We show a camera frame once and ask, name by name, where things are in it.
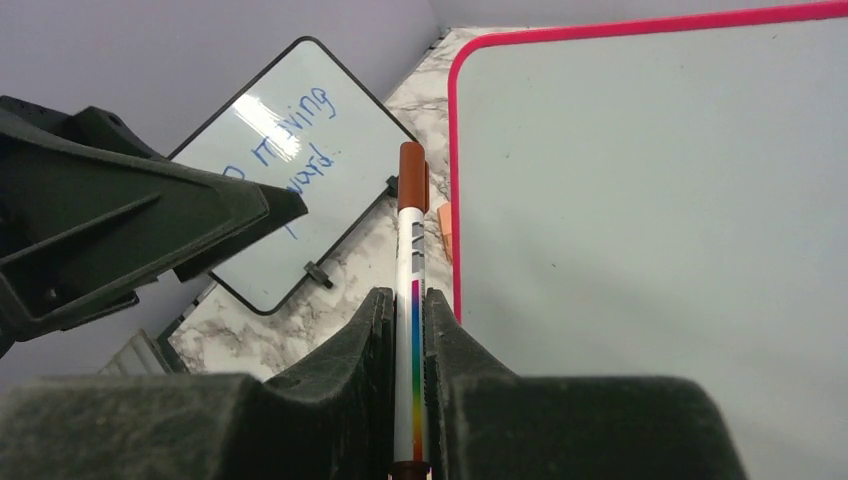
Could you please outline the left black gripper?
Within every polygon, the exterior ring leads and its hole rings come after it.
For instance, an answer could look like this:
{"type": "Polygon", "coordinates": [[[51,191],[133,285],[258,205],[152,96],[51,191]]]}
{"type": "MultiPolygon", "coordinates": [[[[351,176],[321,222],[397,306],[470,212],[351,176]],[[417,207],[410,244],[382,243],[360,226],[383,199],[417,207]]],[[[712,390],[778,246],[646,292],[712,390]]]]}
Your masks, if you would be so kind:
{"type": "Polygon", "coordinates": [[[116,114],[1,99],[1,348],[134,306],[308,213],[289,190],[164,162],[116,114]]]}

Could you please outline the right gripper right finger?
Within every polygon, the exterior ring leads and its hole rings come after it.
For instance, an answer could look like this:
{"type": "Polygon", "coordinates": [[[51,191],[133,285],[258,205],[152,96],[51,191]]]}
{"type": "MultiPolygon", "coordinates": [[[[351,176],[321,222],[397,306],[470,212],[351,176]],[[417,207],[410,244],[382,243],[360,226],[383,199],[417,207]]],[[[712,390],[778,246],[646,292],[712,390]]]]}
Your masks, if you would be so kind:
{"type": "Polygon", "coordinates": [[[522,377],[426,293],[437,479],[743,479],[724,418],[669,376],[522,377]]]}

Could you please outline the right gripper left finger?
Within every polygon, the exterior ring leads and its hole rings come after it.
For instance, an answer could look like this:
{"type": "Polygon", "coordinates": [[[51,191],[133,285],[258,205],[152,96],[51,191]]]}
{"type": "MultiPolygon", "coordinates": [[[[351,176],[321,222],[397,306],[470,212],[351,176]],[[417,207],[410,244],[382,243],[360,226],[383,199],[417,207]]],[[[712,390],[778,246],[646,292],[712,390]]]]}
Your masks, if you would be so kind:
{"type": "Polygon", "coordinates": [[[383,479],[393,300],[285,372],[57,377],[1,401],[5,479],[383,479]]]}

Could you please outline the brown marker cap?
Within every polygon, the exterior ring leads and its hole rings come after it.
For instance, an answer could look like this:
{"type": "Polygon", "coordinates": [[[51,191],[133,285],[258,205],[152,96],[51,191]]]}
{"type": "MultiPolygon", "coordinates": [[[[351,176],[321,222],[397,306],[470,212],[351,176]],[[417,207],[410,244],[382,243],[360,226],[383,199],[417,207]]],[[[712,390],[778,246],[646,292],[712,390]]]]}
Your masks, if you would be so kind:
{"type": "Polygon", "coordinates": [[[398,210],[415,207],[424,214],[429,210],[429,164],[417,142],[400,146],[397,198],[398,210]]]}

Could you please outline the white rainbow marker pen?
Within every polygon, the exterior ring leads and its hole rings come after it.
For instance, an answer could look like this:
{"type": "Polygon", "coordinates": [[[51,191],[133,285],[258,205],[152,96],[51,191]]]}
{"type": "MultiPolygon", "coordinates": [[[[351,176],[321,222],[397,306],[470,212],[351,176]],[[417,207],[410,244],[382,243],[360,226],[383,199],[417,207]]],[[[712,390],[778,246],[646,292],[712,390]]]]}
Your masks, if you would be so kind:
{"type": "Polygon", "coordinates": [[[423,212],[398,214],[395,294],[393,479],[425,479],[430,466],[423,319],[423,212]]]}

